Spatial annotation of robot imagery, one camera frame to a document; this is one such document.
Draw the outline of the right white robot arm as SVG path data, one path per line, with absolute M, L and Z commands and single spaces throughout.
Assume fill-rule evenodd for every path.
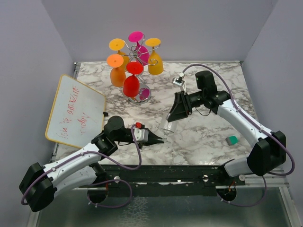
M 257 122 L 240 108 L 226 91 L 218 91 L 213 74 L 200 71 L 195 74 L 199 91 L 188 94 L 185 91 L 174 94 L 174 104 L 167 121 L 187 118 L 192 109 L 204 105 L 214 114 L 229 122 L 250 144 L 252 151 L 247 157 L 228 161 L 217 179 L 223 185 L 232 182 L 235 176 L 255 174 L 263 176 L 286 161 L 286 137 L 281 131 L 273 132 Z

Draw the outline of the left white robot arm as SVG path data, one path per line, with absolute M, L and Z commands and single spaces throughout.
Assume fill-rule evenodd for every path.
M 137 166 L 125 166 L 110 157 L 118 150 L 117 143 L 120 142 L 135 145 L 139 158 Z M 33 212 L 37 212 L 64 191 L 87 185 L 98 187 L 122 182 L 120 177 L 110 179 L 99 162 L 108 159 L 123 169 L 137 170 L 142 165 L 142 147 L 162 143 L 162 138 L 144 124 L 137 122 L 126 128 L 122 117 L 112 116 L 102 132 L 80 150 L 44 166 L 32 164 L 19 185 L 21 204 L 28 205 Z

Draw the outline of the clear wine glass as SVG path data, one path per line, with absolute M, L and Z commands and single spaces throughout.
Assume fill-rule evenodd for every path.
M 177 128 L 177 121 L 168 122 L 168 113 L 165 113 L 162 116 L 161 123 L 159 129 L 163 132 L 163 138 L 166 139 L 169 135 L 173 134 Z

